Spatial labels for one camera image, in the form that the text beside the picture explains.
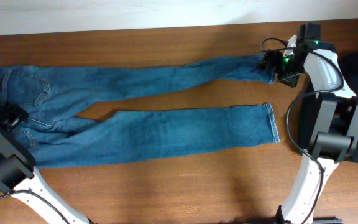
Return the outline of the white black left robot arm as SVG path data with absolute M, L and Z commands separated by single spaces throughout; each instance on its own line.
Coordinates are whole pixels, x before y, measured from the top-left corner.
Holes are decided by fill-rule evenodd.
M 26 111 L 10 103 L 0 113 L 0 199 L 18 199 L 48 223 L 91 223 L 46 183 L 33 155 L 11 136 L 28 117 Z

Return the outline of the blue denim jeans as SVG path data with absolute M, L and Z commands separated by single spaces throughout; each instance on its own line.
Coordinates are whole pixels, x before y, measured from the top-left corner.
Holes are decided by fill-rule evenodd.
M 12 132 L 39 167 L 79 167 L 160 159 L 278 143 L 269 103 L 228 108 L 119 111 L 105 121 L 78 117 L 100 101 L 186 90 L 218 79 L 271 84 L 260 55 L 182 67 L 0 67 L 0 108 L 29 114 Z

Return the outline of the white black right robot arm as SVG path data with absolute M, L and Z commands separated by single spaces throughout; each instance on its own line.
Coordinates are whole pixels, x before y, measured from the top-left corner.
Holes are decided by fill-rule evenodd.
M 302 155 L 301 166 L 274 222 L 315 223 L 314 210 L 330 175 L 340 162 L 358 158 L 358 103 L 339 68 L 334 44 L 321 40 L 319 24 L 302 24 L 281 44 L 279 49 L 261 48 L 258 68 L 290 87 L 307 74 L 311 89 L 289 105 L 302 105 L 298 138 L 292 140 Z

